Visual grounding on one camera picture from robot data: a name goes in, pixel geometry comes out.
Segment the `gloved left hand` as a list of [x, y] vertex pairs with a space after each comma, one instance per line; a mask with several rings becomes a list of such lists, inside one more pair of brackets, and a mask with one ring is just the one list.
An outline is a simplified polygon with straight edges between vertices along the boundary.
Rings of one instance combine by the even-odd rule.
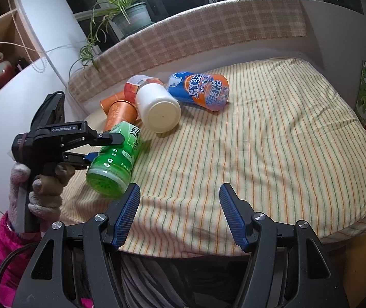
[[[29, 167], [21, 163], [16, 163], [11, 170], [8, 221], [15, 232], [19, 187], [28, 180], [30, 174]], [[59, 220], [63, 203], [61, 194], [74, 174], [75, 169], [71, 165], [60, 163], [55, 168], [54, 176], [35, 177], [33, 190], [29, 193], [28, 209], [40, 221], [41, 232], [46, 232], [52, 223]]]

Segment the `pink sleeve forearm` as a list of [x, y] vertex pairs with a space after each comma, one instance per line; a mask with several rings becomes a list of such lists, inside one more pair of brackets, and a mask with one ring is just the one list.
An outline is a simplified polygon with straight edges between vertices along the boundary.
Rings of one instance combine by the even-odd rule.
[[18, 235], [13, 231], [13, 221], [10, 214], [6, 213], [2, 216], [0, 221], [0, 266], [13, 252], [27, 245], [34, 245], [13, 257], [1, 277], [0, 304], [4, 307], [12, 306], [20, 280], [41, 239], [42, 236], [39, 232], [31, 233], [28, 236]]

